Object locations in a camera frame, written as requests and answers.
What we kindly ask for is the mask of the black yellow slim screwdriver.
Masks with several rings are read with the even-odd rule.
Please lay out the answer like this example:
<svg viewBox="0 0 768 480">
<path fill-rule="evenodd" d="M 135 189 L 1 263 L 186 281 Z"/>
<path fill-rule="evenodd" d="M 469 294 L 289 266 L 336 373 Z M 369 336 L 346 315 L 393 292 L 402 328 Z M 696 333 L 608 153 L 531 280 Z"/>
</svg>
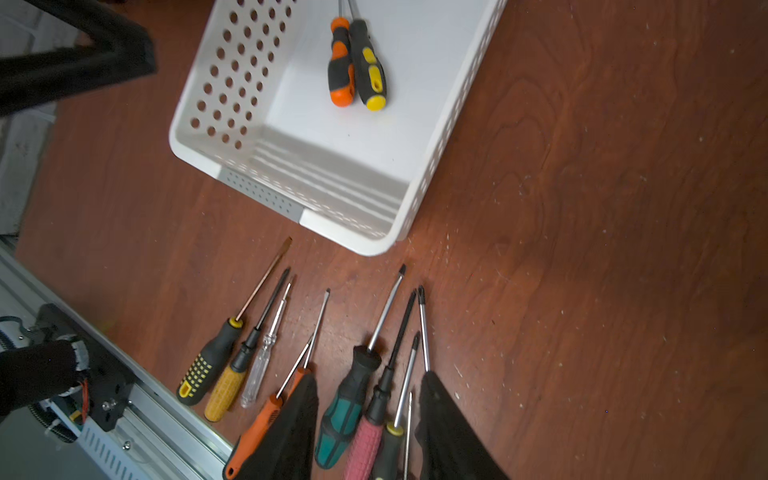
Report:
<svg viewBox="0 0 768 480">
<path fill-rule="evenodd" d="M 401 392 L 393 420 L 386 424 L 383 430 L 379 450 L 376 455 L 369 478 L 374 480 L 395 480 L 398 474 L 398 461 L 402 439 L 405 433 L 402 415 L 410 392 L 410 383 L 414 364 L 421 343 L 422 334 L 417 331 L 413 337 L 407 369 L 402 382 Z"/>
</svg>

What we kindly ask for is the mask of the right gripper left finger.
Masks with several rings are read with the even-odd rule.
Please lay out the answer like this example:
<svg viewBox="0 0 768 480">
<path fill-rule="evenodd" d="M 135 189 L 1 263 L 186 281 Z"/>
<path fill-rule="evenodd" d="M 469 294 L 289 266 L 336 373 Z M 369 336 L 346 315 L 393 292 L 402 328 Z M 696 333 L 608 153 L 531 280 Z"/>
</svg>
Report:
<svg viewBox="0 0 768 480">
<path fill-rule="evenodd" d="M 304 377 L 235 479 L 308 479 L 318 416 L 314 374 Z"/>
</svg>

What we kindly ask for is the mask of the clear handle screwdriver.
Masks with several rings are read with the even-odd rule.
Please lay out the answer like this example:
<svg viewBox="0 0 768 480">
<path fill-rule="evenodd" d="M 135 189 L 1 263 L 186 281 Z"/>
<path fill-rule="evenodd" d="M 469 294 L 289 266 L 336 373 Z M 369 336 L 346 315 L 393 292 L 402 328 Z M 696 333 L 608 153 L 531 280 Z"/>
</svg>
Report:
<svg viewBox="0 0 768 480">
<path fill-rule="evenodd" d="M 280 299 L 275 317 L 268 332 L 262 339 L 262 343 L 257 349 L 254 363 L 249 372 L 247 382 L 240 397 L 240 405 L 244 409 L 250 408 L 258 397 L 267 366 L 271 358 L 272 349 L 277 342 L 278 331 L 281 325 L 285 309 L 291 294 L 293 284 L 296 281 L 296 275 L 293 275 L 287 282 L 285 291 Z"/>
</svg>

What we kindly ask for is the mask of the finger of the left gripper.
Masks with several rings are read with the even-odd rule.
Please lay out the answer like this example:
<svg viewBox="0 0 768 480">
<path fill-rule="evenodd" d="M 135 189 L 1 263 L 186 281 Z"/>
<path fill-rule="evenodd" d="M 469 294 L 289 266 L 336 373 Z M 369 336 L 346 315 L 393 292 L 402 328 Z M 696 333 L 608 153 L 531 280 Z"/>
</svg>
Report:
<svg viewBox="0 0 768 480">
<path fill-rule="evenodd" d="M 1 115 L 157 72 L 154 43 L 141 25 L 98 1 L 33 1 L 86 34 L 85 46 L 1 60 Z"/>
</svg>

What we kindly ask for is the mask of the black yellow short screwdriver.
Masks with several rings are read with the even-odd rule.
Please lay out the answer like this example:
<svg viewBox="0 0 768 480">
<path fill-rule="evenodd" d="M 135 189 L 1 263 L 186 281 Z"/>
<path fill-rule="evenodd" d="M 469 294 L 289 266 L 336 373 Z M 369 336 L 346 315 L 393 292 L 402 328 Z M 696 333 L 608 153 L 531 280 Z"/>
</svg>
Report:
<svg viewBox="0 0 768 480">
<path fill-rule="evenodd" d="M 348 1 L 351 54 L 355 70 L 357 93 L 370 111 L 380 111 L 387 104 L 387 83 L 384 68 L 371 42 L 367 23 L 360 17 L 355 1 Z"/>
</svg>

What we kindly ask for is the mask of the clear precision screwdriver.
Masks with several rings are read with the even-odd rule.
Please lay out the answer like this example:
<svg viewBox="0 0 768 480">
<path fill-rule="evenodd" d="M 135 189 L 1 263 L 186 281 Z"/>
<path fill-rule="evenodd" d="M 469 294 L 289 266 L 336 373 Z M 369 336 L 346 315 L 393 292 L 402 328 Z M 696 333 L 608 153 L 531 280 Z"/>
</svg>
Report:
<svg viewBox="0 0 768 480">
<path fill-rule="evenodd" d="M 402 466 L 402 480 L 410 479 L 410 444 L 412 436 L 412 418 L 413 418 L 413 400 L 414 391 L 411 389 L 408 393 L 407 410 L 406 410 L 406 432 L 404 439 L 403 450 L 403 466 Z"/>
</svg>

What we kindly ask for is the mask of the yellow handle screwdriver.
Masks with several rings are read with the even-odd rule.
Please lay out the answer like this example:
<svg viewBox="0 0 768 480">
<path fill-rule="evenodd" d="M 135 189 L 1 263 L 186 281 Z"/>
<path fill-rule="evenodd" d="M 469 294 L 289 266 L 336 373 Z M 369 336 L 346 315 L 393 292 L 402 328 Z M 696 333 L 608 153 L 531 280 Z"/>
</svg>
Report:
<svg viewBox="0 0 768 480">
<path fill-rule="evenodd" d="M 243 384 L 246 371 L 255 355 L 263 323 L 270 313 L 278 294 L 283 289 L 290 270 L 291 268 L 288 267 L 283 271 L 259 321 L 251 330 L 246 340 L 241 343 L 239 351 L 223 370 L 214 386 L 204 411 L 204 416 L 209 422 L 215 423 L 220 421 L 234 402 Z"/>
</svg>

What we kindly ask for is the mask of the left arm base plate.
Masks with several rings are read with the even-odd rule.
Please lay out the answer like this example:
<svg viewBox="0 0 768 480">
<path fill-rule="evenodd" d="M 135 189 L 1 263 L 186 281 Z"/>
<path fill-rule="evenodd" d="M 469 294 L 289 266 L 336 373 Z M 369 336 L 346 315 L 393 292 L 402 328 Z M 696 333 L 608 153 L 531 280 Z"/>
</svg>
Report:
<svg viewBox="0 0 768 480">
<path fill-rule="evenodd" d="M 44 345 L 59 340 L 72 343 L 77 363 L 72 373 L 55 375 L 65 381 L 66 388 L 44 400 L 79 427 L 92 420 L 106 432 L 114 430 L 129 404 L 136 375 L 94 332 L 53 303 L 40 307 L 36 326 L 43 332 Z"/>
</svg>

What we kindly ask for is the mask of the large green black screwdriver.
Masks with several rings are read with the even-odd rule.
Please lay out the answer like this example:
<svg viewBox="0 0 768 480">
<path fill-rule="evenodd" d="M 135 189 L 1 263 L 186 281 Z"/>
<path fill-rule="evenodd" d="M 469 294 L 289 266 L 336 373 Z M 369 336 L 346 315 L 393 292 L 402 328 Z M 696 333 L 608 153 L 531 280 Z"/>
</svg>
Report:
<svg viewBox="0 0 768 480">
<path fill-rule="evenodd" d="M 422 337 L 422 351 L 424 370 L 429 372 L 431 370 L 431 358 L 430 358 L 430 344 L 429 344 L 429 332 L 428 332 L 428 320 L 427 320 L 427 308 L 426 308 L 426 292 L 423 285 L 420 285 L 417 290 L 418 303 L 419 303 L 419 315 L 420 315 L 420 331 Z"/>
</svg>

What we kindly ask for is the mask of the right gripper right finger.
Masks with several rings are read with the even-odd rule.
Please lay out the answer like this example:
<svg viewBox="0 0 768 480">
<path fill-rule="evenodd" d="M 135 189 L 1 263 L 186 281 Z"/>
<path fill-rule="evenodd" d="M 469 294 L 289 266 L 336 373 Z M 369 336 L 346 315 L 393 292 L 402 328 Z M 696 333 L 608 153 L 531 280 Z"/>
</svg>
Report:
<svg viewBox="0 0 768 480">
<path fill-rule="evenodd" d="M 421 380 L 421 479 L 508 479 L 434 371 Z"/>
</svg>

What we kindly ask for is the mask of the black yellow dotted screwdriver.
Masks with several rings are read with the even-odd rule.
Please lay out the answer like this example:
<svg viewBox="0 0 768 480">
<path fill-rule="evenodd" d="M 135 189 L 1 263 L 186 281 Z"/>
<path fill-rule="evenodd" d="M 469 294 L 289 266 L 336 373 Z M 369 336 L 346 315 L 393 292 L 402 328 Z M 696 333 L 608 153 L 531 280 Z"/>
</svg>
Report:
<svg viewBox="0 0 768 480">
<path fill-rule="evenodd" d="M 245 312 L 287 253 L 292 241 L 291 237 L 286 238 L 240 311 L 223 323 L 218 333 L 203 346 L 192 361 L 176 389 L 176 398 L 183 405 L 194 406 L 199 403 L 218 379 L 243 330 Z"/>
</svg>

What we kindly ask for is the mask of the orange black small screwdriver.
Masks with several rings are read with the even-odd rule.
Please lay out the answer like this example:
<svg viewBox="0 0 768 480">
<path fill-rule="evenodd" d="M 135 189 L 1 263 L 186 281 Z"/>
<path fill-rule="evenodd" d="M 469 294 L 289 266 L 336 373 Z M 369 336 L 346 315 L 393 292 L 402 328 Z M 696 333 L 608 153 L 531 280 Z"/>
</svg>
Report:
<svg viewBox="0 0 768 480">
<path fill-rule="evenodd" d="M 350 21 L 344 14 L 344 1 L 338 0 L 338 14 L 331 21 L 331 58 L 327 67 L 328 90 L 332 103 L 348 107 L 355 100 L 355 74 L 351 58 Z"/>
</svg>

